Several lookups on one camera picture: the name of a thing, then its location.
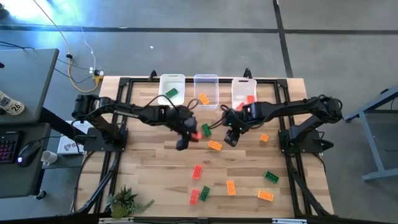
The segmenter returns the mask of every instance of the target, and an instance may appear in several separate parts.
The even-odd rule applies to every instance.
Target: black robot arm
[[[118,126],[108,123],[101,115],[106,113],[120,114],[130,118],[139,119],[150,126],[164,125],[181,135],[176,148],[184,150],[189,141],[197,142],[193,137],[197,133],[197,121],[193,112],[186,106],[169,107],[166,105],[145,105],[122,103],[108,97],[96,95],[78,95],[72,116],[79,121],[88,121],[99,129],[104,139],[117,140],[119,138]]]
[[[242,111],[226,110],[223,113],[223,125],[231,129],[224,140],[229,145],[235,146],[240,134],[259,128],[273,118],[305,113],[311,113],[313,116],[300,126],[290,128],[290,140],[303,138],[322,124],[338,122],[342,118],[341,101],[321,95],[289,103],[255,102],[243,106]]]

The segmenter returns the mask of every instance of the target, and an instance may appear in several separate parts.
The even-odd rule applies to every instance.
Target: clear plastic bin
[[[182,105],[185,100],[185,75],[182,74],[163,74],[160,76],[159,94],[166,95],[166,93],[175,88],[178,93],[171,97],[170,100],[174,105]],[[157,102],[160,105],[171,105],[171,103],[164,97],[159,97]]]
[[[232,109],[236,110],[241,103],[246,105],[248,95],[257,101],[256,85],[257,81],[251,78],[234,78],[231,84]]]
[[[218,76],[214,74],[196,74],[193,77],[195,99],[199,99],[199,94],[203,93],[209,103],[204,105],[200,100],[198,107],[204,110],[215,110],[218,106]]]

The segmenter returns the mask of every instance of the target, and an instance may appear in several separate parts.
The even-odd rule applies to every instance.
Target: wooden table
[[[105,77],[100,96],[116,97],[120,77]],[[301,78],[288,78],[291,100],[307,97]],[[135,83],[131,103],[145,105],[158,94],[158,83]],[[193,97],[193,83],[185,88],[185,105]],[[257,100],[275,103],[274,87],[257,84]],[[231,105],[231,84],[220,83],[220,104]],[[212,124],[221,118],[222,111],[193,110],[198,120],[198,130],[203,123]],[[111,121],[111,114],[104,115]],[[307,119],[309,114],[295,116],[296,124]],[[146,203],[155,200],[153,206],[142,214],[147,217],[294,217],[292,199],[284,156],[280,153],[277,131],[279,120],[264,124],[262,128],[243,134],[236,147],[227,145],[223,139],[227,131],[220,126],[212,130],[211,140],[222,143],[221,152],[208,149],[208,139],[190,142],[188,149],[175,150],[179,136],[164,126],[152,127],[138,119],[128,118],[129,139],[122,154],[115,193],[123,186],[132,187],[139,194],[137,200]],[[269,135],[266,144],[259,142],[260,135]],[[97,187],[103,165],[103,152],[96,152],[88,159],[78,188],[77,207],[80,208]],[[330,213],[333,207],[328,184],[321,162],[311,154],[302,154],[308,188]],[[193,180],[195,165],[203,166],[200,180]],[[277,184],[263,177],[271,171],[280,179]],[[236,196],[228,196],[226,181],[234,180]],[[193,189],[209,187],[206,202],[190,205]],[[274,194],[274,201],[257,198],[258,190]],[[304,211],[301,191],[298,190],[300,208]]]

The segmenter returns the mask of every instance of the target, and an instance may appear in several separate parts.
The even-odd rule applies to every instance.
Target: keyboard
[[[0,164],[15,163],[22,137],[22,131],[3,131],[0,133]]]

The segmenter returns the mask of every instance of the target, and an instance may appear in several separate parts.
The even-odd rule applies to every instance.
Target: gray floor
[[[35,5],[26,12],[16,1],[0,1],[10,11],[0,19],[0,25],[51,24]],[[271,0],[38,2],[57,24],[66,26],[277,28]],[[398,2],[393,0],[280,0],[279,4],[286,29],[398,29]],[[92,67],[93,59],[81,34],[64,34],[75,64]],[[286,77],[278,34],[86,32],[85,36],[94,48],[97,67],[106,75],[148,75],[156,69],[159,74],[241,76],[249,67],[255,77]],[[61,60],[67,52],[58,32],[2,30],[0,40],[35,48],[56,47]],[[293,75],[305,79],[308,95],[323,93],[341,99],[345,114],[398,85],[396,35],[289,34],[286,41]],[[66,72],[62,63],[57,63],[57,68]],[[77,80],[87,75],[84,70],[73,69]],[[93,84],[87,81],[81,86],[89,89]],[[54,73],[45,106],[61,118],[71,119],[77,94],[67,78]],[[335,143],[323,157],[335,213],[398,222],[398,177],[367,184],[361,179],[376,166],[358,121],[321,129],[326,131],[325,139]],[[56,146],[52,139],[49,147]],[[39,202],[31,197],[2,199],[0,219],[67,214],[77,172],[77,168],[46,171],[43,189],[48,197]]]

